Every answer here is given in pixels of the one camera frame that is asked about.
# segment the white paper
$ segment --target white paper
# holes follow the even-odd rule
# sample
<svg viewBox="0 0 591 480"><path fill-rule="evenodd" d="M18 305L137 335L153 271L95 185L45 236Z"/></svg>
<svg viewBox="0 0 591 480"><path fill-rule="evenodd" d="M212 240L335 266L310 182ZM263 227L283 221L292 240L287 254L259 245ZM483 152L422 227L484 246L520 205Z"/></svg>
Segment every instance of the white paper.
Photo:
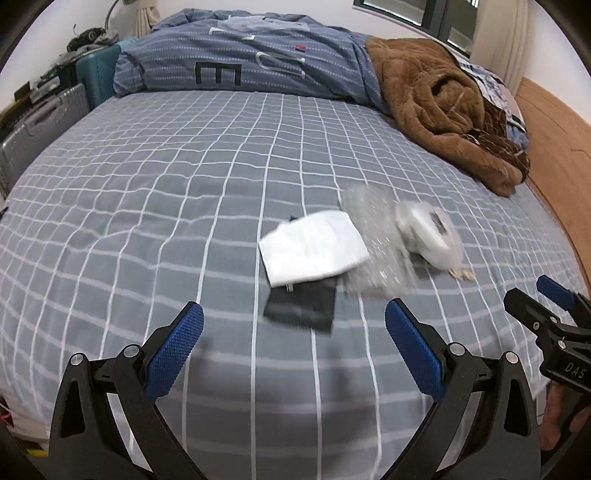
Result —
<svg viewBox="0 0 591 480"><path fill-rule="evenodd" d="M282 223L259 249L271 287L334 277L369 258L349 215L339 210Z"/></svg>

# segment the human hand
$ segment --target human hand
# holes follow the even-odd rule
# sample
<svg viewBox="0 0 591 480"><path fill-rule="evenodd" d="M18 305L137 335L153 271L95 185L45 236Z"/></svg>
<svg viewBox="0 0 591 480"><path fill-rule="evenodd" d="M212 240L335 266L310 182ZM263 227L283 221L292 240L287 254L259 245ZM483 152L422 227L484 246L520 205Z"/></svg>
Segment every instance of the human hand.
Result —
<svg viewBox="0 0 591 480"><path fill-rule="evenodd" d="M566 387L556 382L550 384L550 393L546 399L546 408L544 409L544 418L539 426L540 432L540 448L543 451L550 451L556 447L560 440L560 425L558 420L562 413L562 406L564 400L564 393ZM570 422L569 430L572 433L578 432L583 428L585 422L591 413L591 406L585 407L575 415Z"/></svg>

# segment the blue rubber pad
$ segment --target blue rubber pad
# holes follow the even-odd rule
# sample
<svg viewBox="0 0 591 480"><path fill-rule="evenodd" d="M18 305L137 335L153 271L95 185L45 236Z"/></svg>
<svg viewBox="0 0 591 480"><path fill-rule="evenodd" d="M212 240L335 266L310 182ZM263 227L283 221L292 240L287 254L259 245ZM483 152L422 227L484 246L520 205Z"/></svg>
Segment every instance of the blue rubber pad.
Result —
<svg viewBox="0 0 591 480"><path fill-rule="evenodd" d="M386 307L386 328L402 359L410 370L418 389L434 401L445 393L443 366L406 313L395 302Z"/></svg>
<svg viewBox="0 0 591 480"><path fill-rule="evenodd" d="M188 309L147 369L146 396L151 401L168 394L191 350L203 332L203 309L195 304Z"/></svg>
<svg viewBox="0 0 591 480"><path fill-rule="evenodd" d="M576 297L573 292L564 288L550 277L542 275L535 284L538 291L546 298L552 300L563 310L574 310Z"/></svg>

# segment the suitcase handle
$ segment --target suitcase handle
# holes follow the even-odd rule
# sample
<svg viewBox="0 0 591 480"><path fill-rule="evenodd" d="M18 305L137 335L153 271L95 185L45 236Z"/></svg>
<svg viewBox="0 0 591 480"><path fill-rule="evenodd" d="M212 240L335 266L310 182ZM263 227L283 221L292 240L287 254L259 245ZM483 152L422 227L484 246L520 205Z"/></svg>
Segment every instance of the suitcase handle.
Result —
<svg viewBox="0 0 591 480"><path fill-rule="evenodd" d="M34 137L40 133L46 125L54 123L67 109L61 98L49 99L45 105L37 109L22 122L27 126L29 134Z"/></svg>

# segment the black clamp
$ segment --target black clamp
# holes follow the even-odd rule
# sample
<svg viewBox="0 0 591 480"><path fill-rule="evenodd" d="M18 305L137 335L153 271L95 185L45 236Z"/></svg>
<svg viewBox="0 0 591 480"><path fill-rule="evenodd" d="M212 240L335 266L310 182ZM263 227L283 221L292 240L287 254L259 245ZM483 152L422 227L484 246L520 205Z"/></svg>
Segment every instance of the black clamp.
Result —
<svg viewBox="0 0 591 480"><path fill-rule="evenodd" d="M382 480L539 480L535 406L518 355L481 358L448 345L400 299L385 318L419 390L435 403ZM460 456L438 471L474 392L482 392L480 403Z"/></svg>
<svg viewBox="0 0 591 480"><path fill-rule="evenodd" d="M583 395L591 395L591 303L545 275L538 279L537 288L569 312L576 326L562 323L518 288L505 295L505 310L536 335L535 344L544 355L542 375Z"/></svg>
<svg viewBox="0 0 591 480"><path fill-rule="evenodd" d="M205 480L155 405L157 398L170 391L203 325L202 308L190 302L171 325L156 329L143 346L128 345L116 357L102 360L73 355L57 394L50 454L28 458L1 425L2 479ZM152 472L129 457L107 393L118 395Z"/></svg>

